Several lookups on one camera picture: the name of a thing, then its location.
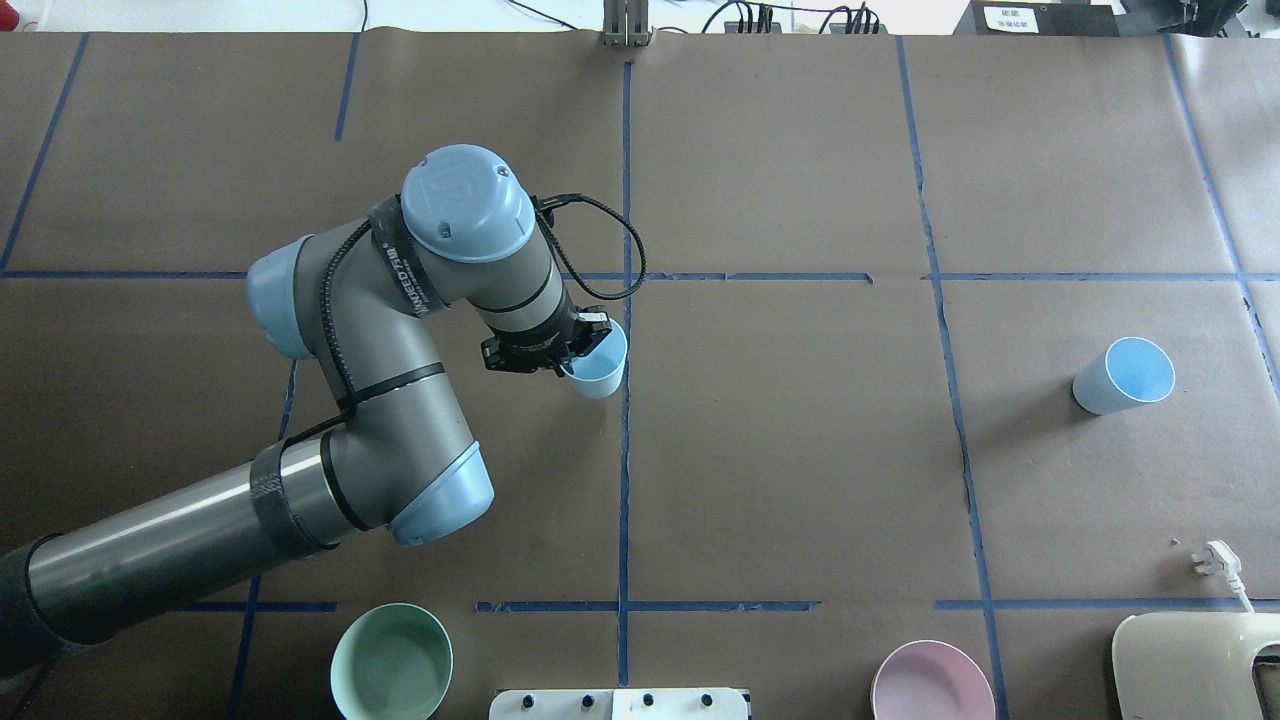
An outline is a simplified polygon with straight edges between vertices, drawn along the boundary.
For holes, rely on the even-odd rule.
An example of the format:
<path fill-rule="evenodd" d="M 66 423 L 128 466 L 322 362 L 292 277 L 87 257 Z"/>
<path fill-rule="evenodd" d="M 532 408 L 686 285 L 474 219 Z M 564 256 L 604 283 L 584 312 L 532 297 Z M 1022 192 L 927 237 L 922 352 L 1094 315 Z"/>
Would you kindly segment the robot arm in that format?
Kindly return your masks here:
<path fill-rule="evenodd" d="M 458 306 L 486 332 L 484 370 L 556 374 L 609 396 L 625 352 L 603 290 L 572 260 L 559 214 L 585 192 L 536 193 L 495 150 L 429 151 L 369 210 L 260 258 L 252 318 L 328 409 L 248 460 L 3 557 L 3 678 L 95 650 L 154 618 L 384 530 L 406 547 L 476 521 L 495 487 L 431 323 Z"/>

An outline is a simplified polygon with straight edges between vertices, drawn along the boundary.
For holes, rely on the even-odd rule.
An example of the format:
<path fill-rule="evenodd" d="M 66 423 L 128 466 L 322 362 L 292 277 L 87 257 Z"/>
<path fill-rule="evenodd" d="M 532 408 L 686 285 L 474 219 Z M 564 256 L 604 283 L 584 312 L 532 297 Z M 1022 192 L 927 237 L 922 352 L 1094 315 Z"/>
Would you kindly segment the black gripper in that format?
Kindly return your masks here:
<path fill-rule="evenodd" d="M 605 313 L 554 313 L 529 331 L 494 331 L 481 342 L 481 357 L 490 372 L 548 369 L 563 377 L 573 361 L 586 357 L 611 333 Z"/>

